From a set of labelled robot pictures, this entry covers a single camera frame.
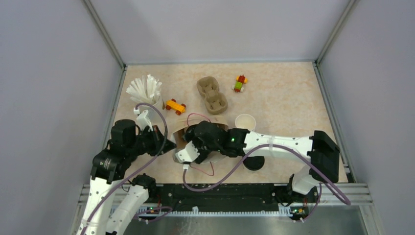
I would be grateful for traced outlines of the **brown cardboard cup carrier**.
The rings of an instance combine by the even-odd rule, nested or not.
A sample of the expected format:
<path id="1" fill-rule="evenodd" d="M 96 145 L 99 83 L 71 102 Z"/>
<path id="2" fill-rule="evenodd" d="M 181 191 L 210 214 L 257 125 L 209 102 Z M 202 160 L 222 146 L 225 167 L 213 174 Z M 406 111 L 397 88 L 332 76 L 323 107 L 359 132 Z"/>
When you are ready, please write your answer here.
<path id="1" fill-rule="evenodd" d="M 220 92 L 216 78 L 207 76 L 199 79 L 196 83 L 200 96 L 204 99 L 205 108 L 212 115 L 219 115 L 228 108 L 228 102 L 223 93 Z"/>

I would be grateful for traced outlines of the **stack of paper cups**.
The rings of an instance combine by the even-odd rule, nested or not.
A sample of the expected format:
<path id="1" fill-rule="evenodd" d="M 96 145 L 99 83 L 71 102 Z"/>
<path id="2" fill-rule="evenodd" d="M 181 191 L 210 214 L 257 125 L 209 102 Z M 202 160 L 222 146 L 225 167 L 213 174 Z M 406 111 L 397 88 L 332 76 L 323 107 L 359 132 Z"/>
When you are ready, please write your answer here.
<path id="1" fill-rule="evenodd" d="M 256 120 L 249 114 L 240 114 L 234 121 L 235 127 L 254 131 L 256 128 Z"/>

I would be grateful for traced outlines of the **black cup lid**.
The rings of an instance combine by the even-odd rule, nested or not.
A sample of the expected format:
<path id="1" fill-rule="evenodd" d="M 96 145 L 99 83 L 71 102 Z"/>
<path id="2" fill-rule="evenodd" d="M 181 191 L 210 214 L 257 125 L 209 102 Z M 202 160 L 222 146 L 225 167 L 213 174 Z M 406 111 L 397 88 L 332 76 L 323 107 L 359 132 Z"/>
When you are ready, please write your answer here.
<path id="1" fill-rule="evenodd" d="M 264 164 L 265 164 L 264 156 L 247 157 L 243 161 L 244 167 L 250 171 L 258 171 L 261 168 L 263 168 Z"/>

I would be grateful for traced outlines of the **kraft pink paper bag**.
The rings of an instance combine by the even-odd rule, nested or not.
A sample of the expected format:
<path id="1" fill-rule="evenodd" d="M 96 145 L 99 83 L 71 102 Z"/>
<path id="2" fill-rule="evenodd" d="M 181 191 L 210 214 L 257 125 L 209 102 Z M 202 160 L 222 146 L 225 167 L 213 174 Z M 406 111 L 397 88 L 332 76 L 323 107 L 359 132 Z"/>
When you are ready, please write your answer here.
<path id="1" fill-rule="evenodd" d="M 173 134 L 172 137 L 174 138 L 174 142 L 177 145 L 175 149 L 175 153 L 173 155 L 173 160 L 180 164 L 186 164 L 180 158 L 178 158 L 177 153 L 180 152 L 182 149 L 186 148 L 187 141 L 183 139 L 185 132 L 189 129 L 190 126 L 197 125 L 201 121 L 208 121 L 214 124 L 217 124 L 220 128 L 227 130 L 228 129 L 228 122 L 226 118 L 222 115 L 202 115 L 199 113 L 189 113 L 187 116 L 183 116 L 177 119 L 173 125 Z M 213 177 L 215 174 L 213 163 L 218 162 L 224 159 L 223 155 L 218 153 L 211 153 L 197 164 L 195 161 L 190 163 L 190 168 L 197 170 L 209 177 Z"/>

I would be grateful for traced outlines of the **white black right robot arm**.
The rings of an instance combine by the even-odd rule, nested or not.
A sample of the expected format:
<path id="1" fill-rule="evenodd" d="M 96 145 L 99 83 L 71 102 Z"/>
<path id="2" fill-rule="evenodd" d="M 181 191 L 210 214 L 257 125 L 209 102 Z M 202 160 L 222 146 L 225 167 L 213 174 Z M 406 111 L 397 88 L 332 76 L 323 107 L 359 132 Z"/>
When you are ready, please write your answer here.
<path id="1" fill-rule="evenodd" d="M 279 137 L 202 121 L 190 126 L 183 136 L 186 145 L 175 157 L 183 164 L 206 159 L 212 152 L 243 161 L 254 157 L 274 157 L 303 162 L 305 166 L 290 179 L 287 196 L 301 201 L 319 183 L 339 180 L 340 150 L 324 131 L 309 137 Z"/>

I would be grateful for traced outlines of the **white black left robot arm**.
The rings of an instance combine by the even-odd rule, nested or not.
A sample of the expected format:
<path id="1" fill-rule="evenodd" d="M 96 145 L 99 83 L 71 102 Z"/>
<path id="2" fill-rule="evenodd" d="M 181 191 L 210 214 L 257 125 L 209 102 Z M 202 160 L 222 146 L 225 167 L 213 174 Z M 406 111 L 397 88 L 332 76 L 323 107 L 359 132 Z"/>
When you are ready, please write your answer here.
<path id="1" fill-rule="evenodd" d="M 126 170 L 138 156 L 156 157 L 177 145 L 165 138 L 158 126 L 140 128 L 133 120 L 122 119 L 111 129 L 107 146 L 92 161 L 90 192 L 79 235 L 122 235 L 145 202 L 157 196 L 156 181 L 146 174 L 138 175 L 115 212 L 111 212 L 115 191 L 126 181 Z"/>

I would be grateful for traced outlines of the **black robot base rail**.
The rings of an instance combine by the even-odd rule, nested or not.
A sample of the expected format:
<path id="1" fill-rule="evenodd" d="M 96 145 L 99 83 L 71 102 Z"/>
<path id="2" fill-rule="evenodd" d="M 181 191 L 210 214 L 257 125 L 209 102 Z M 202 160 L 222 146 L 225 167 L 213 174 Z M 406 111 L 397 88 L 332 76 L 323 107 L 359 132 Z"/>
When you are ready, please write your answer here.
<path id="1" fill-rule="evenodd" d="M 262 184 L 221 184 L 214 189 L 203 192 L 195 192 L 186 188 L 183 184 L 158 184 L 155 192 L 150 194 L 147 203 L 178 203 L 184 200 L 208 200 L 230 199 L 259 200 L 265 203 L 314 203 L 317 200 L 318 188 L 313 187 L 307 195 L 288 191 L 286 184 L 262 183 Z"/>

